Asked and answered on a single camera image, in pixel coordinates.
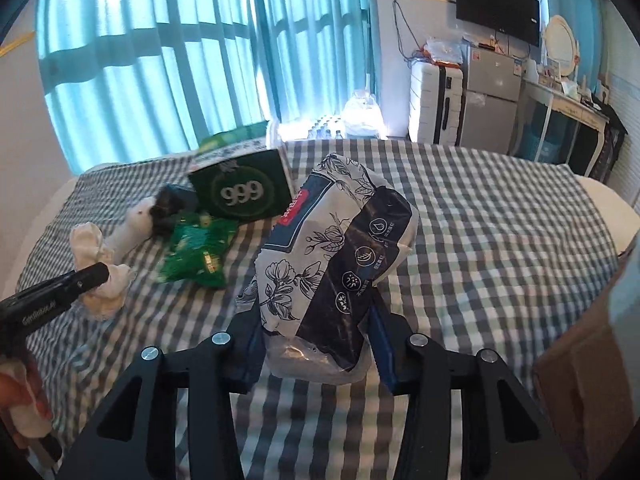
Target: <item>plaid fabric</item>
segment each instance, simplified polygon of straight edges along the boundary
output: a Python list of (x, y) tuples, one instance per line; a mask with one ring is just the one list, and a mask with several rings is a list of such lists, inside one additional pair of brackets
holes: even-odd
[[(419, 213), (416, 250), (379, 286), (385, 301), (446, 348), (495, 348), (531, 391), (534, 360), (577, 320), (616, 269), (612, 239), (566, 166), (491, 153), (364, 140), (288, 145), (300, 185), (329, 152), (381, 173)], [(68, 234), (95, 222), (108, 234), (128, 207), (165, 182), (184, 183), (190, 157), (114, 166), (83, 175), (30, 256), (18, 289), (72, 268)], [(223, 329), (248, 284), (272, 220), (242, 226), (226, 256), (224, 291), (191, 282), (156, 283), (163, 248), (148, 240), (126, 263), (138, 272), (126, 305), (108, 322), (77, 304), (30, 340), (69, 445), (118, 375), (145, 346), (194, 346)], [(283, 380), (263, 368), (251, 394), (234, 396), (247, 478), (390, 478), (407, 398), (390, 396), (375, 366), (347, 386)], [(188, 476), (187, 394), (176, 434)], [(450, 478), (460, 469), (460, 398), (454, 395)]]

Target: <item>teal curtain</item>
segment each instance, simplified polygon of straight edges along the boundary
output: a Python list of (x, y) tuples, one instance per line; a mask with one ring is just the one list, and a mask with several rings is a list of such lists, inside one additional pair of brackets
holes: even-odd
[(40, 73), (75, 173), (336, 113), (375, 75), (375, 0), (38, 0)]
[(549, 16), (560, 14), (580, 42), (578, 83), (587, 76), (587, 86), (595, 90), (602, 60), (602, 0), (548, 0)]

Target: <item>gray refrigerator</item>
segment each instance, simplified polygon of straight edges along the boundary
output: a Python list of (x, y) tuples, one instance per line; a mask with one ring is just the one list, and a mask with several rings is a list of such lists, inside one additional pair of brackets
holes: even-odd
[(506, 154), (518, 108), (522, 62), (472, 46), (465, 58), (460, 146)]

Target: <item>wall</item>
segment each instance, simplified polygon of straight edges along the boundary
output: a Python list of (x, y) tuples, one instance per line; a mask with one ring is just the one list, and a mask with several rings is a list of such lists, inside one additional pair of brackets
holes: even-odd
[[(5, 39), (33, 30), (31, 0)], [(0, 285), (31, 219), (71, 178), (44, 101), (35, 39), (0, 57)]]
[[(487, 40), (489, 35), (494, 33), (485, 27), (457, 20), (456, 6), (452, 3), (439, 0), (398, 0), (398, 2), (420, 46), (429, 37), (460, 40), (463, 34), (469, 33), (479, 39)], [(405, 136), (409, 123), (410, 70), (398, 52), (392, 3), (393, 0), (378, 0), (382, 55), (379, 98), (389, 135)], [(410, 56), (416, 49), (415, 41), (406, 30), (400, 16), (398, 22), (405, 54)], [(506, 48), (506, 37), (499, 34), (498, 39)], [(520, 57), (527, 55), (527, 45), (523, 41), (511, 38), (510, 47), (512, 55)]]
[(611, 2), (604, 13), (610, 104), (629, 132), (608, 185), (640, 212), (640, 46)]

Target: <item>television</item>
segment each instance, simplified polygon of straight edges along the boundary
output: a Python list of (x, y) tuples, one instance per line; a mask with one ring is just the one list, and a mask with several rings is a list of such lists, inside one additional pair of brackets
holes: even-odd
[(456, 18), (540, 46), (537, 0), (456, 0)]

